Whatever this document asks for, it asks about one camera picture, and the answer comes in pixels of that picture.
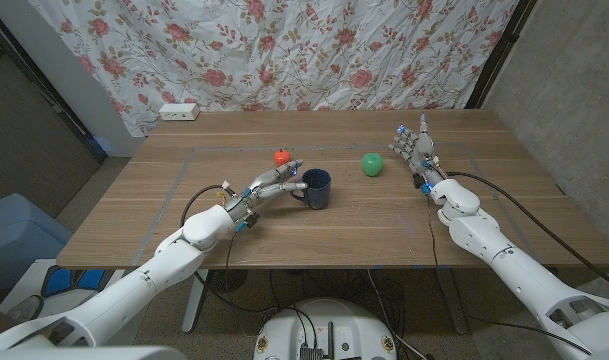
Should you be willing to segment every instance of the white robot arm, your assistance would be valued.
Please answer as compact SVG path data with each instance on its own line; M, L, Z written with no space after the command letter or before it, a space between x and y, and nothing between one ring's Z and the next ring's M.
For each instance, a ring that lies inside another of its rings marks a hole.
M428 136L424 116L421 129ZM550 338L560 356L577 360L609 352L609 299L571 288L515 246L502 234L497 221L480 208L474 193L456 180L447 179L432 146L430 151L426 147L419 150L419 137L403 126L398 129L400 132L407 140L395 140L398 144L403 141L406 151L395 145L389 147L409 162L415 174L420 174L422 191L437 205L443 205L438 217L448 226L453 241L489 265L542 329L582 348Z
M225 182L223 187L232 198L224 207L215 205L191 216L158 246L151 260L75 309L1 333L0 350L105 344L157 294L193 275L217 235L252 227L259 217L254 211L257 205L280 192L305 189L305 183L286 182L302 164L296 160L267 171L242 196Z

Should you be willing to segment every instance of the cable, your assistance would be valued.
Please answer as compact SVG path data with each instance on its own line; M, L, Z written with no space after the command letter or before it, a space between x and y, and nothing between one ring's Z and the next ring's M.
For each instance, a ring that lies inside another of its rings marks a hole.
M317 287L318 287L320 290L322 290L322 292L323 292L323 293L324 293L326 296L328 296L329 294L335 293L334 291L333 291L333 292L332 292L332 291L328 291L326 288L324 288L322 285L320 285L320 283L318 283L318 282L315 280L315 278L313 277L313 275L311 275L311 272L310 272L308 269L306 270L306 276L308 276L308 278L311 280L311 282L312 282L313 284L315 284L315 286L317 286Z
M311 329L313 330L313 349L314 350L317 349L317 331L315 331L315 325L313 325L313 321L311 320L311 318L308 315L306 315L305 312L297 309L295 306L287 306L284 309L290 309L290 310L297 312L298 314L304 315L306 320L308 320L308 322L311 324Z
M264 314L264 313L267 313L267 312L270 312L270 311L275 311L275 310L277 310L277 308L276 308L275 306L271 306L271 307L268 307L268 308L263 309L263 310L255 310L255 309L247 309L247 308L245 308L245 307L242 307L242 306L239 306L239 305L233 304L232 302L230 302L230 301L226 300L226 299L225 299L225 298L224 298L222 295L220 295L220 294L219 294L217 291L215 291L215 289L213 289L213 288L211 287L211 285L209 285L209 284L208 284L208 282L204 281L204 279L202 279L202 277L201 277L201 276L199 276L197 273L195 273L194 275L195 275L195 277L197 278L197 280L198 280L200 283L202 283L202 286L204 286L204 288L206 288L208 291L210 291L211 293L213 293L213 295L215 295L215 297L217 297L218 299L220 299L220 301L222 301L223 303L225 303L225 304L227 304L227 305L229 305L229 306L231 306L231 307L233 307L233 308L235 308L235 309L237 309L237 310L246 311L246 312L250 312L250 313L253 313L253 314Z
M302 321L302 317L298 311L295 311L297 317L300 319L300 324L302 324L302 330L304 330L304 345L308 347L308 336L306 335L306 326L304 326L304 321Z
M205 193L209 190L213 190L213 189L222 189L222 185L207 186L204 189L198 191L195 195L193 195L191 200L189 200L188 203L186 203L186 206L184 207L184 211L182 212L182 218L180 219L180 227L184 226L184 223L186 222L186 214L188 214L188 209L191 207L191 205L193 205L193 202L195 201L195 199L197 199L203 193Z
M448 173L451 176L455 176L458 174L452 174L452 173ZM426 197L428 200L428 226L431 229L431 237L433 238L433 258L435 259L435 278L437 279L438 282L438 287L440 289L440 293L442 294L442 300L444 300L444 302L446 302L446 294L444 294L444 290L442 290L442 287L439 285L439 278L437 277L437 267L438 267L438 262L437 262L437 255L435 253L435 235L433 234L433 225L431 224L431 201L429 199L429 197ZM517 325L517 324L509 324L509 323L503 323L503 322L499 322L499 321L491 321L491 320L485 320L485 319L481 319L472 315L468 315L464 312L461 312L462 315L464 315L467 318L471 318L480 322L485 322L485 323L489 323L489 324L494 324L494 325L500 325L500 326L506 326L506 327L513 327L513 328L518 328L518 329L525 329L525 330L531 330L531 331L535 331L538 332L540 334L544 334L547 336L550 336L552 338L555 338L557 340L563 341L581 351L583 351L584 353L586 353L587 355L592 355L592 353L588 350L586 350L585 348L581 347L580 345L577 345L576 343L567 340L561 336L557 336L555 334L552 334L548 331L544 331L542 329L538 329L538 328L534 328L534 327L530 327L530 326L525 326L525 325Z
M279 310L281 308L280 307L280 301L277 298L277 293L275 292L275 288L273 287L273 270L272 269L271 269L271 271L269 272L269 275L268 275L268 282L269 282L269 284L271 286L271 293L273 294L273 299L275 300L275 304L277 304L277 308ZM297 314L297 317L300 319L300 323L302 324L302 329L304 329L304 343L308 344L308 336L306 335L306 326L304 326L304 321L302 321L302 317L300 316L300 313L303 314L304 316L306 316L308 321L311 323L311 328L313 329L313 337L314 337L313 348L314 349L317 348L317 334L315 334L315 325L313 325L313 322L308 317L308 315L306 315L303 311L297 309L295 307L295 305L287 306L287 307L285 307L285 309L293 310L293 311L295 311L295 314Z
M396 337L398 340L400 340L402 342L402 344L406 345L406 347L411 349L411 351L413 351L422 360L426 360L426 357L424 357L424 355L422 355L421 352L417 351L414 347L412 347L411 345L407 344L404 340L402 340L402 338L399 335L397 335L393 331L393 328L391 327L391 323L388 321L388 316L386 315L386 310L384 310L384 303L382 302L382 298L380 297L380 292L379 292L379 290L377 290L377 286L375 285L375 281L373 281L373 277L371 276L371 270L370 269L366 269L366 272L368 274L368 278L371 280L371 285L373 285L373 290L375 290L375 294L377 294L377 300L379 300L380 306L382 307L382 312L384 313L384 320L386 320L386 325L388 325L388 328L391 330L391 333L393 333L393 336Z
M584 352L586 355L589 355L589 356L593 355L592 352L590 352L589 350L581 347L580 345L577 345L576 343L574 343L574 342L572 342L572 341L570 341L568 339L565 339L565 338L563 338L561 336L557 336L555 334L552 334L552 333L550 333L548 331L544 331L542 329L538 329L538 328L534 328L534 327L530 327L530 326L524 326L524 325L509 324L509 323L503 323L503 322L498 322L498 321L490 321L490 320L480 319L478 317L471 316L471 315L464 314L464 313L462 313L462 315L466 316L467 318L471 318L473 320L477 320L479 322L485 322L485 323L489 323L489 324L493 324L493 325L500 325L500 326L507 326L507 327L514 327L514 328L518 328L518 329L535 331L535 332L538 332L540 334L544 334L544 335L550 336L550 337L552 337L554 339L563 341L563 342L573 346L574 348Z
M228 288L228 259L231 257L231 249L233 248L233 240L235 240L235 236L237 235L237 231L233 233L233 237L231 237L231 242L228 244L228 252L226 253L226 265L224 266L224 288L226 289L226 296L228 296L228 301L233 302L231 300L231 292Z
M544 230L544 232L546 232L551 238L553 238L553 240L555 240L558 244L562 245L562 247L564 249L566 249L573 256L575 256L579 261L581 261L589 269L593 270L593 272L595 272L597 275L599 275L602 279L604 279L604 280L609 282L609 275L608 274L606 274L602 270L598 269L590 261L588 261L582 255L580 255L577 251L575 251L572 247L570 247L567 243L565 243L564 240L560 239L559 236L555 235L555 233L553 233L544 224L542 224L533 214L531 214L528 210L526 210L526 208L524 206L522 206L522 204L520 204L519 201L515 200L508 192L504 191L502 188L500 188L499 186L493 184L492 182L490 182L490 181L488 181L488 180L486 180L486 179L484 179L482 177L479 177L477 175L473 175L473 174L469 174L469 173L464 173L464 172L458 172L458 171L449 171L449 172L447 172L447 174L449 176L466 176L466 177L470 177L470 178L475 179L477 181L481 181L484 184L486 184L486 185L492 187L493 189L499 191L502 195L506 196L506 198L509 199L513 204L515 204L515 206L517 206L520 210L522 210L522 212L526 216L528 216L531 220L533 220L533 222L537 226L539 226L542 230Z

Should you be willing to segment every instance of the robot forearm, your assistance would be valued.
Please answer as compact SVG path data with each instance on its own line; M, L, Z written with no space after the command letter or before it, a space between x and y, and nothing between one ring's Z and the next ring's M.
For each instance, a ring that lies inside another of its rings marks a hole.
M203 259L201 251L183 240L176 241L75 309L29 321L0 334L0 350L10 349L60 323L70 325L71 331L59 346L72 345L82 338L89 346L102 345L158 293L191 276Z
M609 350L609 300L576 290L513 244L497 221L479 208L479 199L455 180L437 184L431 193L453 241L488 264L537 319L542 329L591 353ZM551 338L564 359L588 354Z

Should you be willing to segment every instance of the gray wall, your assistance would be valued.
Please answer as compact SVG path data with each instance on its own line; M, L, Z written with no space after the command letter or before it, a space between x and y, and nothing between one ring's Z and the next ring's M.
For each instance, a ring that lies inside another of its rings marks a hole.
M144 138L129 134L104 88L28 1L0 0L0 18L104 151L110 156L133 156Z
M609 238L609 1L538 0L483 107Z

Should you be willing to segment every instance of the electrical outlet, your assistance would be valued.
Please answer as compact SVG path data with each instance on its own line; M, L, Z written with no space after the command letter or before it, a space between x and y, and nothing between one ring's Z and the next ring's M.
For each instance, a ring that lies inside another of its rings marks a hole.
M199 113L197 104L164 104L160 109L162 120L195 120Z

